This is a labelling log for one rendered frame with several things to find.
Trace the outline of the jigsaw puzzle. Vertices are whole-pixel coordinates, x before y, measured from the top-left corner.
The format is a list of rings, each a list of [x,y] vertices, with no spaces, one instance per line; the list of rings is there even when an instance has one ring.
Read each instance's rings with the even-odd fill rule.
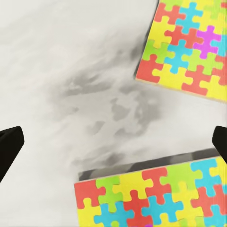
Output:
[[[79,227],[227,227],[221,156],[74,183]]]
[[[227,104],[227,0],[160,0],[135,80]]]

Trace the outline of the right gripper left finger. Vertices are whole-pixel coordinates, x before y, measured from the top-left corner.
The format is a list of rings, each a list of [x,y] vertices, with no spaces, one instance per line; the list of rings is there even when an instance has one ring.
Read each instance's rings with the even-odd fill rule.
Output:
[[[20,126],[0,131],[0,183],[25,143]]]

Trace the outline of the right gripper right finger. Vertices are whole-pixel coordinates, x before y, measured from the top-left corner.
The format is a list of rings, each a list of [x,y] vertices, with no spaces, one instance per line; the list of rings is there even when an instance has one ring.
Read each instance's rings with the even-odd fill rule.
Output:
[[[212,143],[220,153],[221,157],[227,164],[227,128],[222,126],[216,126]]]

